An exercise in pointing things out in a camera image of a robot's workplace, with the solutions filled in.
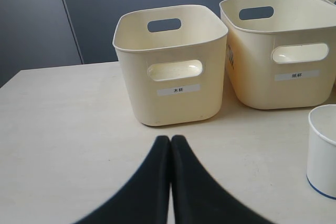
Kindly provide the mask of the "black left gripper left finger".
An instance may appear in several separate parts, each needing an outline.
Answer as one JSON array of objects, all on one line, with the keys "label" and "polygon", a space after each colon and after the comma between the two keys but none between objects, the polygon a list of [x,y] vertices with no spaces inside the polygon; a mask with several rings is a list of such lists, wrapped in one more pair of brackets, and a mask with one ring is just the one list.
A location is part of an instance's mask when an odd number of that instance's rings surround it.
[{"label": "black left gripper left finger", "polygon": [[170,198],[170,150],[157,136],[146,158],[120,190],[76,223],[167,223]]}]

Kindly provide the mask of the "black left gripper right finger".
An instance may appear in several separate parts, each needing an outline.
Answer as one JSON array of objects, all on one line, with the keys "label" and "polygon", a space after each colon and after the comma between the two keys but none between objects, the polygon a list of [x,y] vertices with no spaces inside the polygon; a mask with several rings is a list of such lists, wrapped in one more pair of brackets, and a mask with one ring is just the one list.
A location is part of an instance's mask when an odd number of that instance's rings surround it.
[{"label": "black left gripper right finger", "polygon": [[171,139],[176,223],[269,223],[228,193],[204,168],[186,138]]}]

